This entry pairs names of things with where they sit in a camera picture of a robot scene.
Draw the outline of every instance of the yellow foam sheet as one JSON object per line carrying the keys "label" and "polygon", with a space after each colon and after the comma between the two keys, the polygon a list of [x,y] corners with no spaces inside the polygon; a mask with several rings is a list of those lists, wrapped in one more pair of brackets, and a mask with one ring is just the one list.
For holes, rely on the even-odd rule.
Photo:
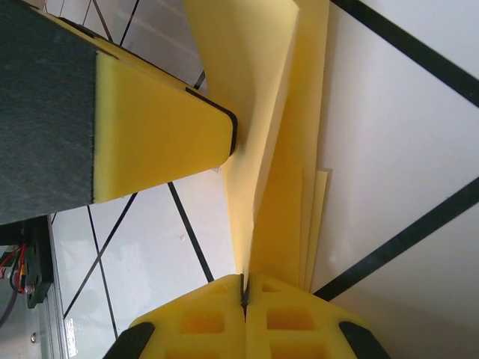
{"label": "yellow foam sheet", "polygon": [[184,0],[210,96],[238,118],[222,166],[237,271],[248,277],[254,223],[271,165],[296,43],[292,0]]}
{"label": "yellow foam sheet", "polygon": [[314,264],[316,262],[317,243],[320,237],[321,217],[323,215],[323,204],[326,193],[327,180],[327,172],[316,172],[316,182],[314,184],[313,211],[311,213],[311,226],[309,230],[308,256],[306,258],[305,282],[303,286],[303,289],[308,291],[311,288]]}
{"label": "yellow foam sheet", "polygon": [[[313,239],[317,243],[317,236],[310,234],[310,225],[329,1],[296,0],[296,3],[300,11],[293,69],[266,192],[269,197],[284,197],[290,200],[292,196],[301,196],[301,206],[293,205],[293,202],[283,202],[282,207],[276,209],[273,206],[278,204],[278,201],[263,201],[260,213],[282,211],[282,214],[276,218],[258,216],[256,225],[261,231],[254,232],[253,251],[259,250],[260,253],[251,255],[251,267],[254,271],[267,273],[289,284],[305,288],[308,248],[315,246],[309,241]],[[291,171],[297,171],[298,166],[302,174],[301,191],[298,191],[298,185],[295,183],[296,177],[288,175]],[[300,228],[299,233],[292,236],[297,227]],[[277,256],[275,274],[270,271],[270,262],[274,258],[265,258],[267,248],[270,249],[271,256]],[[282,261],[285,255],[291,257],[287,262]],[[292,278],[291,273],[298,275]]]}
{"label": "yellow foam sheet", "polygon": [[275,181],[268,180],[261,201],[249,270],[298,286],[302,172],[299,163],[289,165],[280,168],[273,159],[269,178]]}

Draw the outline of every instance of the red wire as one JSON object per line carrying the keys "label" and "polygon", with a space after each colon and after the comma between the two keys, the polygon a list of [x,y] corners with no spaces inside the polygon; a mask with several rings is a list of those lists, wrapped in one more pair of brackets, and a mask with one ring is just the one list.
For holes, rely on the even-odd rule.
{"label": "red wire", "polygon": [[20,253],[20,258],[18,261],[18,273],[16,273],[16,285],[18,286],[18,290],[22,293],[25,294],[25,290],[22,288],[22,267],[23,267],[23,257],[25,256],[25,249],[27,248],[27,245],[22,246],[22,252]]}
{"label": "red wire", "polygon": [[20,247],[16,248],[15,250],[11,251],[10,254],[7,255],[7,258],[5,258],[5,260],[0,264],[0,268],[3,267],[7,262],[8,260],[16,253],[20,250]]}

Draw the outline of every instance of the square hole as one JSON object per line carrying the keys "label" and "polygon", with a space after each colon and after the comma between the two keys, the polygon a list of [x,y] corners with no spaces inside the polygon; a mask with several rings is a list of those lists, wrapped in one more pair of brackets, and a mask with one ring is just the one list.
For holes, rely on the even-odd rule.
{"label": "square hole", "polygon": [[225,317],[214,310],[190,310],[183,317],[182,334],[217,334],[225,331]]}
{"label": "square hole", "polygon": [[269,330],[274,331],[313,331],[311,314],[303,308],[275,308],[266,313]]}

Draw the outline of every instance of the black edge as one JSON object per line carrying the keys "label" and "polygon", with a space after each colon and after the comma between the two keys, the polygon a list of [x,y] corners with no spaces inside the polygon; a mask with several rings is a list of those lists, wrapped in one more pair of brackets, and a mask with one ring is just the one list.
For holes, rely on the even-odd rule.
{"label": "black edge", "polygon": [[479,80],[474,76],[359,0],[332,0],[332,2],[470,103],[479,107]]}
{"label": "black edge", "polygon": [[202,101],[205,101],[208,105],[211,105],[214,108],[217,108],[221,112],[224,112],[231,120],[231,123],[233,124],[233,133],[231,135],[231,149],[230,149],[230,156],[233,154],[234,150],[237,147],[237,134],[238,134],[238,119],[236,115],[228,110],[227,108],[224,108],[217,103],[211,101],[210,99],[206,98],[205,96],[200,95],[199,93],[193,91],[191,88],[185,88],[187,93],[190,93],[191,95],[201,99]]}
{"label": "black edge", "polygon": [[352,322],[341,322],[339,328],[358,359],[390,359],[373,333]]}
{"label": "black edge", "polygon": [[154,331],[155,325],[150,322],[143,322],[126,329],[103,359],[139,359]]}

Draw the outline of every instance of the black tile grout line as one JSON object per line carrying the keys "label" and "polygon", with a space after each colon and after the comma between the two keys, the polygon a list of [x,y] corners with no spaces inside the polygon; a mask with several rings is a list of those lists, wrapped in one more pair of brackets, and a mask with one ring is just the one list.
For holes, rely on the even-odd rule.
{"label": "black tile grout line", "polygon": [[479,177],[349,267],[317,290],[314,295],[325,301],[331,301],[477,203],[479,203]]}
{"label": "black tile grout line", "polygon": [[371,31],[479,107],[479,80],[359,0],[331,0]]}
{"label": "black tile grout line", "polygon": [[123,42],[125,41],[126,33],[128,32],[129,26],[131,25],[133,17],[135,16],[136,8],[138,7],[139,2],[140,0],[135,1],[135,6],[133,7],[132,13],[129,15],[128,23],[126,24],[125,31],[123,32],[123,36],[121,37],[120,46],[122,46]]}
{"label": "black tile grout line", "polygon": [[168,187],[170,188],[171,196],[173,197],[174,203],[177,206],[178,212],[180,213],[181,220],[185,226],[186,232],[188,233],[189,240],[193,245],[193,249],[195,250],[196,257],[198,258],[201,268],[203,269],[204,276],[207,278],[208,283],[213,282],[215,279],[211,274],[210,267],[208,266],[207,260],[203,255],[203,251],[201,250],[201,246],[198,243],[198,239],[196,238],[195,232],[193,231],[192,225],[189,223],[188,216],[186,215],[185,209],[183,208],[183,204],[181,203],[180,196],[178,196],[177,189],[174,187],[173,182],[168,182]]}
{"label": "black tile grout line", "polygon": [[100,22],[102,23],[103,30],[105,30],[106,37],[108,38],[109,41],[113,42],[112,34],[110,34],[110,30],[108,29],[108,26],[106,25],[105,18],[103,17],[102,11],[100,10],[100,6],[98,6],[97,0],[93,0],[93,5],[95,9],[97,9],[97,14],[98,14],[98,17],[100,18]]}
{"label": "black tile grout line", "polygon": [[[98,256],[98,255],[100,255],[100,249],[98,247],[97,232],[95,231],[95,226],[94,226],[94,223],[93,223],[93,217],[91,216],[90,206],[87,206],[87,210],[88,210],[88,217],[90,218],[91,232],[93,233],[93,240],[95,242],[95,248],[97,249],[97,256]],[[105,287],[106,302],[108,304],[108,309],[109,309],[109,312],[110,312],[110,318],[112,320],[112,326],[113,326],[113,331],[115,333],[115,339],[118,339],[117,323],[115,321],[115,316],[113,315],[112,300],[110,298],[110,293],[108,291],[108,285],[106,284],[105,270],[103,269],[103,261],[102,261],[101,257],[100,257],[98,263],[100,264],[100,272],[102,274],[103,286]]]}
{"label": "black tile grout line", "polygon": [[195,85],[193,86],[194,89],[199,90],[201,87],[201,84],[203,84],[204,81],[204,70],[201,71],[200,77],[198,77],[198,80],[196,80]]}
{"label": "black tile grout line", "polygon": [[65,5],[65,0],[61,2],[60,13],[58,14],[58,17],[61,17],[61,12],[63,11],[63,5]]}
{"label": "black tile grout line", "polygon": [[83,18],[83,21],[82,21],[82,26],[85,26],[85,21],[87,21],[88,11],[90,11],[90,5],[91,5],[91,0],[88,2],[87,11],[86,11],[85,17]]}
{"label": "black tile grout line", "polygon": [[83,287],[84,287],[85,284],[87,283],[88,278],[90,278],[91,273],[93,273],[93,270],[95,269],[95,266],[96,266],[96,265],[98,264],[98,262],[100,261],[101,256],[103,255],[103,253],[105,253],[106,247],[108,246],[108,244],[109,244],[110,241],[112,240],[113,235],[116,233],[118,227],[120,226],[121,222],[122,222],[123,219],[125,218],[125,215],[126,215],[126,213],[128,212],[129,208],[131,207],[131,205],[132,205],[133,201],[135,200],[137,194],[138,194],[138,192],[132,194],[132,195],[129,197],[128,203],[127,203],[127,204],[125,205],[125,207],[123,208],[123,211],[122,211],[122,213],[120,214],[120,217],[118,217],[118,220],[116,221],[115,225],[113,226],[112,231],[111,231],[110,234],[108,235],[108,238],[106,239],[105,244],[103,245],[102,249],[100,250],[100,252],[99,252],[98,255],[97,255],[97,258],[94,260],[93,264],[91,265],[90,269],[88,270],[88,273],[85,275],[85,279],[82,281],[82,284],[80,284],[80,287],[78,288],[78,290],[76,291],[75,295],[73,296],[73,299],[72,299],[72,301],[70,302],[70,304],[68,305],[67,310],[65,310],[65,313],[64,313],[64,315],[63,315],[64,318],[67,317],[68,313],[69,313],[70,310],[72,309],[72,306],[75,304],[76,299],[78,299],[78,297],[79,297],[79,295],[80,295],[80,292],[83,290]]}

